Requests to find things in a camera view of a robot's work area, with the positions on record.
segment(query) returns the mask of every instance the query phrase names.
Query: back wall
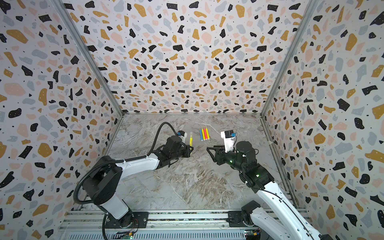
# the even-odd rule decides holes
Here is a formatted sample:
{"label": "back wall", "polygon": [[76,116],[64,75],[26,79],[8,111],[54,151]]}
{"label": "back wall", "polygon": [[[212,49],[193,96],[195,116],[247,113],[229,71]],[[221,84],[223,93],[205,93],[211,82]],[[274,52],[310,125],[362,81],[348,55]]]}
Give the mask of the back wall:
{"label": "back wall", "polygon": [[304,0],[65,1],[124,112],[258,112]]}

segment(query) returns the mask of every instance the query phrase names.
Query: blue marker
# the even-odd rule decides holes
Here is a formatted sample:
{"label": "blue marker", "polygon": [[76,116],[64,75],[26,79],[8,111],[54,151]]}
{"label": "blue marker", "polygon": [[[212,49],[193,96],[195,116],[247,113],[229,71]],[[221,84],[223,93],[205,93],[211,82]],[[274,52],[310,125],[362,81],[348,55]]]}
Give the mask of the blue marker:
{"label": "blue marker", "polygon": [[203,133],[201,130],[199,130],[199,132],[200,132],[200,139],[201,139],[201,141],[203,141]]}

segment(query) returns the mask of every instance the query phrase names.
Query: terrazzo patterned wall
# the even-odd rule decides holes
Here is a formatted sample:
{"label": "terrazzo patterned wall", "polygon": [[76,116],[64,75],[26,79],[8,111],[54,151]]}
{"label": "terrazzo patterned wall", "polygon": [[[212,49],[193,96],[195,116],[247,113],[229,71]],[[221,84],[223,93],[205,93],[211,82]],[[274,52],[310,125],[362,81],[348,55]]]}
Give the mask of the terrazzo patterned wall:
{"label": "terrazzo patterned wall", "polygon": [[53,239],[118,115],[50,2],[0,7],[0,239]]}
{"label": "terrazzo patterned wall", "polygon": [[384,239],[383,1],[319,1],[265,119],[333,239]]}
{"label": "terrazzo patterned wall", "polygon": [[124,112],[257,112],[305,0],[65,0]]}

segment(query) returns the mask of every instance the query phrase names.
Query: metal corner post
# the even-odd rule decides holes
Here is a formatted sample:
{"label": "metal corner post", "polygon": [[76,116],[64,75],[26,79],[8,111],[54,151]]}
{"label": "metal corner post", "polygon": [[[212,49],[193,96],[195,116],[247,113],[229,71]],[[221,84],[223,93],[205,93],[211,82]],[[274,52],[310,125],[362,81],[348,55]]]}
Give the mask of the metal corner post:
{"label": "metal corner post", "polygon": [[73,40],[75,41],[77,47],[80,49],[80,52],[83,54],[83,57],[85,58],[89,67],[91,68],[92,72],[98,78],[104,93],[107,95],[107,97],[111,101],[111,104],[115,108],[116,112],[118,113],[119,118],[121,118],[124,114],[120,109],[119,104],[116,101],[116,98],[113,96],[111,90],[109,89],[108,84],[104,81],[104,76],[101,74],[99,68],[97,67],[95,61],[93,60],[91,54],[89,53],[88,48],[83,42],[79,31],[77,30],[75,24],[72,22],[72,19],[69,13],[65,9],[62,0],[51,0],[51,3],[53,4],[53,7],[59,14],[60,18],[63,20],[65,27],[73,37]]}
{"label": "metal corner post", "polygon": [[285,58],[284,58],[282,66],[280,68],[280,71],[277,74],[276,80],[273,83],[271,91],[269,92],[268,97],[265,101],[265,104],[264,104],[263,110],[262,110],[262,116],[265,116],[265,114],[268,110],[268,107],[273,100],[273,95],[276,93],[278,87],[280,86],[280,83],[283,80],[283,76],[284,76],[284,74],[285,74],[285,72],[289,66],[289,63],[291,62],[291,59],[293,58],[293,55],[295,54],[295,51],[296,51],[296,49],[300,43],[300,40],[301,40],[305,30],[307,29],[307,24],[308,24],[309,20],[311,19],[311,16],[312,16],[318,2],[319,2],[319,0],[309,0],[309,2],[308,2],[307,8],[304,11],[303,19],[301,20],[300,25],[297,29],[297,33],[296,33],[295,37],[293,38],[292,44],[290,45],[288,52],[285,55]]}

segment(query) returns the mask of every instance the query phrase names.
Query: marker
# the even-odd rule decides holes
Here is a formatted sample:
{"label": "marker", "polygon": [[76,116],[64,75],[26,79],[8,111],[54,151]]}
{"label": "marker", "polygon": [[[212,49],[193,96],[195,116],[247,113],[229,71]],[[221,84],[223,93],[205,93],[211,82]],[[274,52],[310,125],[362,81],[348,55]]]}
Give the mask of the marker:
{"label": "marker", "polygon": [[210,138],[209,138],[209,132],[208,132],[208,126],[207,125],[205,126],[205,129],[207,130],[207,138],[209,140]]}
{"label": "marker", "polygon": [[201,127],[201,133],[203,134],[203,140],[205,141],[204,127]]}
{"label": "marker", "polygon": [[200,132],[200,139],[201,139],[201,141],[203,141],[203,133],[201,131],[199,131],[199,132]]}
{"label": "marker", "polygon": [[192,132],[190,132],[189,145],[192,146]]}
{"label": "marker", "polygon": [[207,129],[205,126],[204,126],[204,134],[205,134],[205,139],[208,140]]}

